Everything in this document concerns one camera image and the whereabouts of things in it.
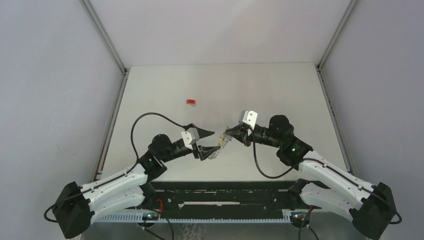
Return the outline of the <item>keyring bunch with coloured tags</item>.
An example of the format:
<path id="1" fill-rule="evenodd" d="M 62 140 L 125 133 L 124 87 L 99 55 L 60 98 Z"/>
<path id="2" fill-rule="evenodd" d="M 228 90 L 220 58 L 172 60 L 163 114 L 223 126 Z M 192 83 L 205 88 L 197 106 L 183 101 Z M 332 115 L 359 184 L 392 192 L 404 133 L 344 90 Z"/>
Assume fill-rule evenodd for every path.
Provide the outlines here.
<path id="1" fill-rule="evenodd" d="M 216 159 L 218 155 L 220 154 L 220 151 L 222 151 L 225 148 L 225 146 L 232 141 L 233 137 L 226 133 L 226 130 L 229 130 L 229 129 L 230 127 L 226 126 L 225 131 L 219 136 L 219 142 L 217 146 L 220 148 L 208 157 L 209 160 Z"/>

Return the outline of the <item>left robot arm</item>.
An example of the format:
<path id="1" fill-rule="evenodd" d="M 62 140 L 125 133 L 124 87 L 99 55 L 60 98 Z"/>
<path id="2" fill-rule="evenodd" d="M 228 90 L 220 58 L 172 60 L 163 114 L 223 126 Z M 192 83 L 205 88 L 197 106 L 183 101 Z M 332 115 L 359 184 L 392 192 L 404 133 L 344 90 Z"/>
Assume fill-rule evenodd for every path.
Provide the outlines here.
<path id="1" fill-rule="evenodd" d="M 172 142 L 166 134 L 156 135 L 132 166 L 83 185 L 68 183 L 50 208 L 54 222 L 65 239 L 72 239 L 106 215 L 140 205 L 153 207 L 157 196 L 151 181 L 167 170 L 165 163 L 190 154 L 195 159 L 207 159 L 219 146 L 201 146 L 197 141 L 212 135 L 214 131 L 191 123 L 183 127 L 177 141 Z"/>

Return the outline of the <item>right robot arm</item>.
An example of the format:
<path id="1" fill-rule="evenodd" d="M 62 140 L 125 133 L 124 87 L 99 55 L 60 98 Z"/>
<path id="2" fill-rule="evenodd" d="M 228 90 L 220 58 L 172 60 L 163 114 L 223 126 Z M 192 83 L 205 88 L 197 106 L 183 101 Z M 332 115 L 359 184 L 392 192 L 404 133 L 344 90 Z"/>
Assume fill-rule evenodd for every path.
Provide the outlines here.
<path id="1" fill-rule="evenodd" d="M 312 146 L 295 136 L 285 115 L 274 115 L 268 127 L 256 123 L 257 113 L 244 111 L 238 125 L 225 133 L 246 147 L 257 144 L 277 148 L 276 156 L 289 167 L 313 177 L 325 187 L 300 178 L 284 195 L 283 203 L 294 211 L 309 206 L 320 208 L 350 221 L 370 240 L 378 240 L 389 225 L 402 222 L 391 188 L 373 184 L 342 170 L 322 157 Z"/>

